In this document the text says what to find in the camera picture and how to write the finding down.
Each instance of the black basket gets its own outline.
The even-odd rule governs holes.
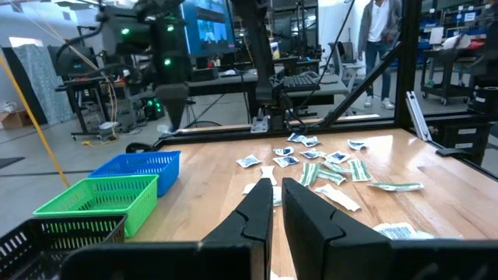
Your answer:
[[[0,280],[56,279],[65,257],[90,244],[125,241],[126,215],[34,218],[0,238]]]

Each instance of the person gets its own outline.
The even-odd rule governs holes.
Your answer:
[[[377,55],[382,57],[394,43],[399,33],[402,4],[400,0],[371,0],[363,10],[358,38],[358,59],[366,59],[366,73],[375,68]],[[382,75],[382,107],[393,110],[395,106],[389,100],[391,90],[391,73],[389,69]],[[365,107],[371,107],[374,88],[366,91]]]

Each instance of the blue basket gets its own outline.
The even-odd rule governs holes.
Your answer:
[[[142,152],[114,157],[88,177],[127,175],[159,175],[157,197],[162,197],[173,185],[180,172],[180,151]]]

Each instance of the concrete floor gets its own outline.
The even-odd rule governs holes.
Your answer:
[[[420,72],[417,72],[416,81],[419,81]],[[391,101],[395,100],[396,74],[393,74],[391,85]],[[381,83],[375,83],[374,92],[378,94]],[[198,116],[217,96],[196,97],[196,105],[193,106]],[[365,95],[361,96],[353,107],[358,109],[359,114],[378,114],[380,116],[392,116],[393,111],[384,110],[380,107],[380,99],[374,100],[371,108],[363,108]],[[335,97],[333,106],[310,107],[310,111],[317,112],[319,117],[339,105],[344,100],[343,96]],[[420,106],[425,113],[452,111],[465,109],[461,98],[455,98],[442,107],[439,99],[430,97],[428,100],[419,98]],[[242,94],[225,95],[215,106],[209,110],[203,121],[216,121],[220,124],[246,124],[244,98]],[[68,121],[51,127],[44,126],[44,135],[53,149],[54,154],[64,171],[94,170],[112,157],[125,151],[125,147],[131,142],[153,143],[160,136],[156,130],[158,124],[167,124],[167,117],[149,122],[137,135],[122,135],[118,142],[98,147],[88,147],[81,144],[79,139],[74,142],[70,131],[78,131],[79,125],[76,120]],[[182,125],[187,124],[186,114]],[[490,143],[498,146],[498,139],[489,138]],[[34,128],[20,128],[12,131],[0,130],[0,157],[24,156],[24,160],[11,166],[0,169],[0,175],[16,173],[46,173],[56,171],[50,157],[45,151]],[[498,174],[498,151],[488,149],[483,166]],[[69,174],[67,178],[70,184],[74,184],[85,178],[88,173]],[[39,177],[0,177],[0,236],[20,224],[23,220],[31,217],[31,213],[55,195],[65,190],[65,185],[58,175]]]

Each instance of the window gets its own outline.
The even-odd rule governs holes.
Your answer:
[[[9,37],[12,47],[20,47],[25,44],[34,44],[38,47],[43,47],[44,43],[41,40],[31,38]]]

